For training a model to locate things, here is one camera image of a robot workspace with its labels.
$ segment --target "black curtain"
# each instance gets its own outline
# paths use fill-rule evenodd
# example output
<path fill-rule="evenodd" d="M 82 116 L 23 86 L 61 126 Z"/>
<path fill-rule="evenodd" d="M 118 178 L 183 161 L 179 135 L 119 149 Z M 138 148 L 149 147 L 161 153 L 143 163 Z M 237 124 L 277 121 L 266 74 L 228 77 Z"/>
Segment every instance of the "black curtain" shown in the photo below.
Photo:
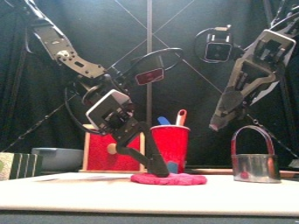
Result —
<path fill-rule="evenodd" d="M 280 1 L 272 2 L 277 9 Z M 117 75 L 113 65 L 125 72 L 131 59 L 146 55 L 146 0 L 41 0 L 37 4 L 70 38 L 79 56 L 102 64 L 113 76 Z M 71 120 L 67 109 L 62 106 L 50 118 L 46 117 L 63 105 L 63 90 L 75 73 L 53 61 L 31 30 L 26 30 L 21 15 L 6 1 L 0 8 L 2 150 L 7 147 L 14 152 L 30 152 L 33 147 L 83 149 L 85 133 Z M 179 109 L 187 109 L 186 126 L 191 128 L 187 165 L 230 165 L 230 139 L 240 127 L 252 124 L 248 120 L 234 121 L 218 133 L 209 128 L 234 60 L 220 64 L 203 63 L 193 53 L 193 41 L 202 30 L 228 25 L 233 27 L 236 43 L 248 47 L 268 28 L 264 1 L 154 0 L 154 50 L 181 47 L 186 61 L 154 84 L 153 125 L 158 124 L 158 116 L 166 116 L 174 123 Z M 293 91 L 297 89 L 298 84 L 293 82 Z M 133 88 L 131 97 L 135 117 L 145 120 L 146 87 Z M 257 103 L 252 113 L 289 145 L 292 140 L 284 100 L 278 87 Z M 70 104 L 75 116 L 89 123 L 85 116 L 89 108 L 82 105 L 81 98 L 75 97 Z M 41 127 L 31 131 L 30 128 L 42 120 Z M 31 133 L 25 140 L 10 146 L 26 132 Z M 254 139 L 248 141 L 248 147 L 264 151 L 257 146 L 261 145 L 258 136 Z M 288 165 L 293 157 L 280 144 L 276 147 L 282 165 Z"/>

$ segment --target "cup rim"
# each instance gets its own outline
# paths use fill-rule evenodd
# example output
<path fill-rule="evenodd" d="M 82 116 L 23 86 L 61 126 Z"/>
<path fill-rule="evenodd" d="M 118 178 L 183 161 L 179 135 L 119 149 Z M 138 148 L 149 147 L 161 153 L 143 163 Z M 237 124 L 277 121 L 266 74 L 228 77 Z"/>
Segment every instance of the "cup rim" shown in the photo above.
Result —
<path fill-rule="evenodd" d="M 159 129 L 159 128 L 182 128 L 186 130 L 191 130 L 189 127 L 182 126 L 182 125 L 177 125 L 177 124 L 166 124 L 166 125 L 157 125 L 151 128 L 151 130 Z"/>

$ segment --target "red cup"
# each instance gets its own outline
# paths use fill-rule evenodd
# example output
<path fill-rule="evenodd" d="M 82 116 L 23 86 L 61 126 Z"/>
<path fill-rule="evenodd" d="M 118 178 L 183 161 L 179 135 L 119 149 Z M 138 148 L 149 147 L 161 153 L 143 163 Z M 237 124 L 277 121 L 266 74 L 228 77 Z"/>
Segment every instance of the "red cup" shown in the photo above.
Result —
<path fill-rule="evenodd" d="M 170 172 L 185 171 L 190 129 L 181 125 L 159 125 L 151 128 L 157 147 Z"/>

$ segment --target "table surface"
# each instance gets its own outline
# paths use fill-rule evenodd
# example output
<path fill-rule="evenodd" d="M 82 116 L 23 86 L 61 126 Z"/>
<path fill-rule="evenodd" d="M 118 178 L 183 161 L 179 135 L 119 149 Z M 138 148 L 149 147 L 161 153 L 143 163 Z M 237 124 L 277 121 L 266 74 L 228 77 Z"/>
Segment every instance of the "table surface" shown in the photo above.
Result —
<path fill-rule="evenodd" d="M 261 184 L 207 175 L 206 185 L 143 185 L 130 177 L 79 172 L 2 181 L 0 210 L 299 217 L 296 181 Z"/>

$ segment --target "gray container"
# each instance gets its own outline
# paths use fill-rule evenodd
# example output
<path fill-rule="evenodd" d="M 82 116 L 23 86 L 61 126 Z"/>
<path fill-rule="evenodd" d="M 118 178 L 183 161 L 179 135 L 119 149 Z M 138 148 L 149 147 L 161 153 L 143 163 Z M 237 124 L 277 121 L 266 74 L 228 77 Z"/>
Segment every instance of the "gray container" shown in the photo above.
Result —
<path fill-rule="evenodd" d="M 269 154 L 238 154 L 237 138 L 244 129 L 257 130 L 266 139 Z M 249 125 L 241 128 L 232 139 L 232 159 L 234 179 L 245 182 L 281 183 L 277 155 L 272 137 L 258 126 Z"/>
<path fill-rule="evenodd" d="M 33 154 L 43 156 L 43 172 L 75 172 L 83 163 L 83 150 L 63 148 L 33 148 Z"/>

